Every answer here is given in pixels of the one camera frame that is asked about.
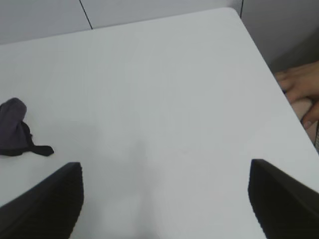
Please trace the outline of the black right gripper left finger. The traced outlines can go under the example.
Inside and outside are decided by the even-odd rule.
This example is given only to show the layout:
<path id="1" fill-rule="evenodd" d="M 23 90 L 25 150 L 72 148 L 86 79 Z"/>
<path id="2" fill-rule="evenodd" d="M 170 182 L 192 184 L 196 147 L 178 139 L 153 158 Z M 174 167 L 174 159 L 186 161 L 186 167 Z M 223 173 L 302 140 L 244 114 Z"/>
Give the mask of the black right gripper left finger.
<path id="1" fill-rule="evenodd" d="M 0 208 L 0 237 L 68 239 L 83 203 L 81 164 L 69 162 Z"/>

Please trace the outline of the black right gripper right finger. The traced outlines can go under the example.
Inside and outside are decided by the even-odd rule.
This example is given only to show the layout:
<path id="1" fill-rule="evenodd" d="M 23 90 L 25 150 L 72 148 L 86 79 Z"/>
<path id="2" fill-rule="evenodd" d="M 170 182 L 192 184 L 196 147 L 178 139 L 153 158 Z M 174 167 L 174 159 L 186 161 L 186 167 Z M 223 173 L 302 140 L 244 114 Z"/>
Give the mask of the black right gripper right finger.
<path id="1" fill-rule="evenodd" d="M 268 161 L 251 161 L 248 196 L 266 238 L 319 237 L 318 192 Z"/>

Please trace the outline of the person's bare hand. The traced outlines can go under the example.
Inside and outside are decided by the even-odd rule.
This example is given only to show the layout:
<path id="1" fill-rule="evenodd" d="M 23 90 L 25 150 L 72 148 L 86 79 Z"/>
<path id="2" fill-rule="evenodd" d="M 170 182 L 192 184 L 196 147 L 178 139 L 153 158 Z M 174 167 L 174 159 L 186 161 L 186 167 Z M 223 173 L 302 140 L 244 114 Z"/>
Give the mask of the person's bare hand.
<path id="1" fill-rule="evenodd" d="M 305 113 L 302 124 L 310 128 L 319 120 L 319 63 L 318 61 L 275 73 L 275 79 L 285 92 L 289 103 L 310 99 L 313 103 Z"/>

